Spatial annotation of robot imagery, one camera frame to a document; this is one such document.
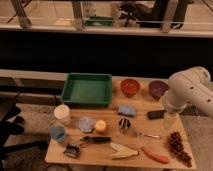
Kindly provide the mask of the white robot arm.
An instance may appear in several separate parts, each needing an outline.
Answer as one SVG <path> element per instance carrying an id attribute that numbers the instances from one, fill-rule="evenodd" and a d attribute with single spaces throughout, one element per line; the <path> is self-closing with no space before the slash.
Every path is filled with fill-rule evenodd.
<path id="1" fill-rule="evenodd" d="M 166 130 L 172 127 L 188 103 L 213 118 L 213 90 L 208 87 L 210 80 L 211 75 L 204 67 L 193 67 L 169 77 L 169 89 L 162 97 Z"/>

